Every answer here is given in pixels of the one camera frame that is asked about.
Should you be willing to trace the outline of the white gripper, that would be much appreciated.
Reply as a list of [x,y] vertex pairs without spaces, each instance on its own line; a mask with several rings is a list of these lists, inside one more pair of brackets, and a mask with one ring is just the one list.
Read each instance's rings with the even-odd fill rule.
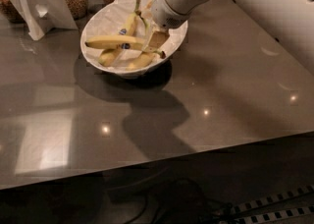
[[[149,0],[141,10],[144,19],[153,21],[162,29],[179,28],[189,19],[193,10],[209,0]],[[169,34],[164,31],[152,31],[144,40],[142,50],[154,52],[168,40]]]

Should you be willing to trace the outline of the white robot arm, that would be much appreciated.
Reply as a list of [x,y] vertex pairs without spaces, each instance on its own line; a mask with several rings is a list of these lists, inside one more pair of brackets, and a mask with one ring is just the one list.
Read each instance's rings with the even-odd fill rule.
[[[152,0],[153,21],[179,28],[209,0]],[[314,0],[233,0],[305,69],[314,74]]]

